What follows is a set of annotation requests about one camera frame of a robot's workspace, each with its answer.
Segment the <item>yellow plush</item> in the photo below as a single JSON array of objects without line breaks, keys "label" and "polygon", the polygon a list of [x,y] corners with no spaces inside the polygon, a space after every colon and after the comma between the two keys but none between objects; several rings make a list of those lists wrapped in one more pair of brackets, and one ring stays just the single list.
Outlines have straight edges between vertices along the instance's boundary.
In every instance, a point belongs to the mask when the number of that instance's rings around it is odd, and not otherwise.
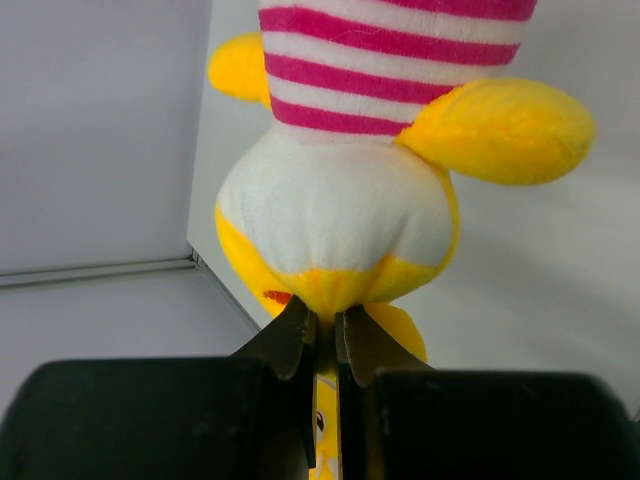
[{"label": "yellow plush", "polygon": [[532,1],[262,1],[260,28],[221,45],[215,89],[264,105],[267,132],[216,199],[221,247],[272,315],[301,299],[328,332],[361,305],[424,358],[394,301],[451,261],[459,173],[556,180],[588,155],[590,112],[501,71]]}]

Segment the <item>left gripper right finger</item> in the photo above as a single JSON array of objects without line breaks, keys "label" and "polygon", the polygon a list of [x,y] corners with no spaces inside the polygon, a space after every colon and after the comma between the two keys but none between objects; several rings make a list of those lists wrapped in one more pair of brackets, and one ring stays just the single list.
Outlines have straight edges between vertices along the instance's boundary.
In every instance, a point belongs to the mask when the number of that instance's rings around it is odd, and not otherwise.
[{"label": "left gripper right finger", "polygon": [[344,479],[631,479],[610,388],[566,372],[436,370],[361,307],[336,318]]}]

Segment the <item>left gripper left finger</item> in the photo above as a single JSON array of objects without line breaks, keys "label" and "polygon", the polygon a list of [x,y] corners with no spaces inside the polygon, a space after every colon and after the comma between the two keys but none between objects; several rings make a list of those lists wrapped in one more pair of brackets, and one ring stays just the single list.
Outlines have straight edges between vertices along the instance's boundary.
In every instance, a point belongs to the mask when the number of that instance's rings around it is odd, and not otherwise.
[{"label": "left gripper left finger", "polygon": [[316,315],[292,299],[226,357],[65,360],[1,424],[5,479],[305,479],[316,464]]}]

